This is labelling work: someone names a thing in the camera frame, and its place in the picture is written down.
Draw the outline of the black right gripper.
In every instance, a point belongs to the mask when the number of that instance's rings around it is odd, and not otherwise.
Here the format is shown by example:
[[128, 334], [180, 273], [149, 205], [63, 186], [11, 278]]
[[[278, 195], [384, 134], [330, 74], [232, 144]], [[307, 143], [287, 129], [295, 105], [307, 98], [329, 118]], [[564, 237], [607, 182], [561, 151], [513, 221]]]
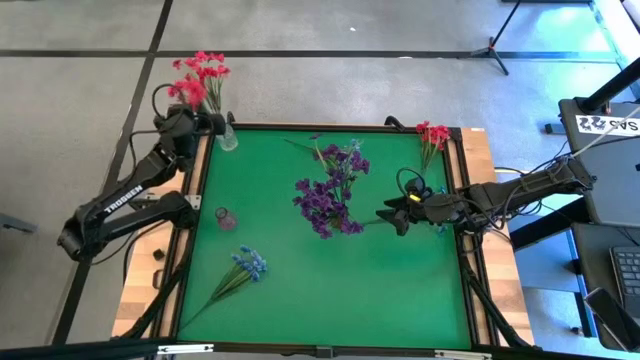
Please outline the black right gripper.
[[411, 191], [409, 196], [385, 200], [383, 204], [395, 210], [377, 210], [376, 215], [393, 225], [398, 236], [407, 233], [409, 221], [441, 225], [458, 219], [457, 195]]

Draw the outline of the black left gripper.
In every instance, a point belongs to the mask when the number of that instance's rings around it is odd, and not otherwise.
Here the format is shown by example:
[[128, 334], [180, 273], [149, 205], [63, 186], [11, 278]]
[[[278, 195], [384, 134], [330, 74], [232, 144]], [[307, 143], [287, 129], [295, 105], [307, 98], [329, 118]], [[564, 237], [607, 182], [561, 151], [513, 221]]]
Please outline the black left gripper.
[[[224, 135], [226, 119], [221, 114], [199, 113], [201, 135]], [[162, 121], [162, 143], [166, 146], [193, 146], [196, 144], [196, 119], [194, 113], [183, 105], [172, 105]]]

